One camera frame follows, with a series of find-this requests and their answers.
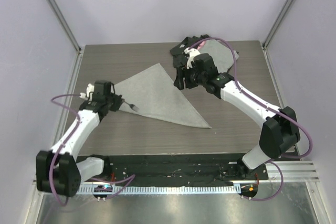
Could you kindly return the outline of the silver metal fork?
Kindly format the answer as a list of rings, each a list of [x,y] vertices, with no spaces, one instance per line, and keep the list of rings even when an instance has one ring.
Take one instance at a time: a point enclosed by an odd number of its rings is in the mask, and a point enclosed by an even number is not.
[[[133,110],[135,112],[139,111],[139,108],[135,104],[128,103],[126,101],[123,101],[123,104],[126,104],[131,110]]]

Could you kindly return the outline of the grey cloth napkin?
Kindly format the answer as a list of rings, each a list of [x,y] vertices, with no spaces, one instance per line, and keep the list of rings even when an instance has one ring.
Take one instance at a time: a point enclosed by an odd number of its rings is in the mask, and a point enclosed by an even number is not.
[[[117,83],[115,90],[126,102],[139,108],[135,112],[123,104],[120,111],[183,126],[211,128],[184,94],[173,85],[173,80],[159,63]]]

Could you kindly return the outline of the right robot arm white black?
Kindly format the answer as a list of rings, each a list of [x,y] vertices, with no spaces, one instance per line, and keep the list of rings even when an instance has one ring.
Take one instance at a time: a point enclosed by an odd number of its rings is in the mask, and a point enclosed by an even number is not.
[[[279,158],[300,140],[292,108],[281,109],[245,91],[233,76],[218,71],[209,54],[192,49],[175,57],[173,66],[174,86],[179,90],[202,86],[208,93],[240,109],[261,128],[258,144],[237,161],[237,173],[242,179],[250,179],[259,166]]]

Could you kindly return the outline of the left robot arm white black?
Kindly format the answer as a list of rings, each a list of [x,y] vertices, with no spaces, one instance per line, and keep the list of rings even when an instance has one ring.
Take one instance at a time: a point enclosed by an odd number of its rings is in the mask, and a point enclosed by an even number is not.
[[[105,182],[112,174],[104,157],[88,157],[76,162],[85,141],[109,112],[116,112],[124,99],[116,94],[110,81],[88,84],[86,91],[78,95],[83,99],[79,110],[70,109],[75,119],[61,139],[48,151],[36,156],[36,186],[39,191],[56,197],[74,196],[80,184],[92,177]]]

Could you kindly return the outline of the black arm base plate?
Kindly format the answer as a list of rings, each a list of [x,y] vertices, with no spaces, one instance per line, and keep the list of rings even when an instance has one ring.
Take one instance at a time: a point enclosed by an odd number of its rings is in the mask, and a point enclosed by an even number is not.
[[[267,180],[266,166],[246,170],[243,154],[162,154],[110,155],[104,160],[99,179],[120,181],[134,175],[131,186],[139,187],[214,187],[234,181]]]

